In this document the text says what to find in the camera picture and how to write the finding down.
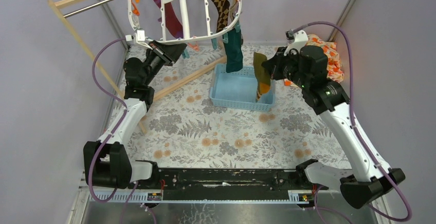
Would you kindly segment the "olive orange sock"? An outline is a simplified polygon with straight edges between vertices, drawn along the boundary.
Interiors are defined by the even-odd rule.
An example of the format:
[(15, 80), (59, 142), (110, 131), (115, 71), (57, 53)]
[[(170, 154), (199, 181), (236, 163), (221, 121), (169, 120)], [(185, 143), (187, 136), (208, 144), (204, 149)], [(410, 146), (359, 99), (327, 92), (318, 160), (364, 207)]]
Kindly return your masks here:
[(271, 79), (269, 72), (262, 66), (267, 61), (267, 56), (258, 52), (253, 53), (253, 67), (255, 78), (257, 80), (256, 102), (267, 94), (271, 88)]

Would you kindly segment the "dark teal sock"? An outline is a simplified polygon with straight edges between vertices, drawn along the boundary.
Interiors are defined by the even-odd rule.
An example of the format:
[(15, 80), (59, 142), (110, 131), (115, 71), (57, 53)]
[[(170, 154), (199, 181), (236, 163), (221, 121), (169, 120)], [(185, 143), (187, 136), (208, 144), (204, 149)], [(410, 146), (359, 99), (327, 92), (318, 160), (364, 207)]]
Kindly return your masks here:
[(224, 43), (227, 57), (226, 72), (237, 72), (243, 68), (242, 34), (232, 29), (227, 32), (228, 42)]

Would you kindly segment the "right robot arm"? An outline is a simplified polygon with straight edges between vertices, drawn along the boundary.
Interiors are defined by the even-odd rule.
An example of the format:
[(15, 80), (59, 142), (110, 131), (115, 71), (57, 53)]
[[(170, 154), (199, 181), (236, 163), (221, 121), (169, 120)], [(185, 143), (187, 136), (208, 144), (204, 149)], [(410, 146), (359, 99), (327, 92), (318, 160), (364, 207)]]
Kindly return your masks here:
[(305, 103), (333, 133), (351, 169), (326, 166), (315, 159), (296, 167), (295, 182), (308, 189), (313, 184), (339, 191), (346, 202), (360, 209), (405, 180), (401, 169), (392, 168), (370, 141), (362, 142), (364, 132), (357, 132), (357, 118), (350, 113), (350, 98), (343, 87), (328, 78), (328, 56), (318, 46), (304, 46), (285, 54), (280, 47), (269, 60), (261, 63), (273, 80), (288, 79), (301, 88)]

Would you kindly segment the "maroon purple striped sock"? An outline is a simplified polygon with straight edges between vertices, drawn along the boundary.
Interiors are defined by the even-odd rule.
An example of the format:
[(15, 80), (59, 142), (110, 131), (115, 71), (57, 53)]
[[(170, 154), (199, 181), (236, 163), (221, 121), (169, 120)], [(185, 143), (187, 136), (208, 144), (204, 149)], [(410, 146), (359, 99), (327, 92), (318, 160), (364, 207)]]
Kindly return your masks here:
[[(161, 8), (161, 0), (153, 0), (154, 3), (157, 5), (157, 7)], [(173, 6), (171, 3), (165, 4), (165, 26), (166, 29), (169, 31), (169, 33), (175, 38), (175, 39), (182, 39), (184, 37), (183, 34), (183, 27), (180, 21), (178, 20)]]

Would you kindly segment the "light blue plastic basket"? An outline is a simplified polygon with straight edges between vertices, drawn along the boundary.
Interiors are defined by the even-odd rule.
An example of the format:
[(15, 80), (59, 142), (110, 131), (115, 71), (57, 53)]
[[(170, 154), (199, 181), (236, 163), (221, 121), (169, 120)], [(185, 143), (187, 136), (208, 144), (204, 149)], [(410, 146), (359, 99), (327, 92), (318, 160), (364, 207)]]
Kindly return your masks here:
[(213, 71), (209, 98), (219, 107), (251, 111), (269, 111), (275, 104), (275, 83), (270, 91), (257, 100), (258, 82), (252, 66), (227, 73), (226, 64), (217, 64)]

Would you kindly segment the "argyle brown sock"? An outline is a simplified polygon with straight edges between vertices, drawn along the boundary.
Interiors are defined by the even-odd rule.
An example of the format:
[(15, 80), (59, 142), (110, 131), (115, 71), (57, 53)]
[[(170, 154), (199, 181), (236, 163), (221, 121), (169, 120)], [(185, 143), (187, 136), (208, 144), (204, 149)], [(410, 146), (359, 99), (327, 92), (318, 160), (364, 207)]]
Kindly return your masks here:
[(228, 26), (229, 20), (229, 0), (211, 0), (217, 9), (216, 32), (221, 32)]

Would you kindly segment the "floral table mat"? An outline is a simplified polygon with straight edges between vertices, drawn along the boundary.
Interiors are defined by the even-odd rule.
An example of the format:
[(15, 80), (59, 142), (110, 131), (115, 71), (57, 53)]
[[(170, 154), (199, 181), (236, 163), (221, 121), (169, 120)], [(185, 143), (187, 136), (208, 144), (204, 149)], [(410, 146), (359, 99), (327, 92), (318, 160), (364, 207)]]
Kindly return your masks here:
[(334, 135), (296, 87), (276, 83), (266, 112), (214, 106), (210, 71), (154, 101), (124, 142), (132, 160), (161, 167), (290, 169), (308, 160), (350, 164)]

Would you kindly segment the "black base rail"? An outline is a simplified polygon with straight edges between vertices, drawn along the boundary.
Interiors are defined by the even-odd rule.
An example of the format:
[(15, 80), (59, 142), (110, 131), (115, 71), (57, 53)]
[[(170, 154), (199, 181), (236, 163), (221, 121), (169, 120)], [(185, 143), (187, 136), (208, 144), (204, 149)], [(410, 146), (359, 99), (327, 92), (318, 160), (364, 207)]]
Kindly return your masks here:
[(160, 168), (139, 190), (162, 193), (164, 201), (297, 201), (312, 200), (319, 188), (293, 169)]

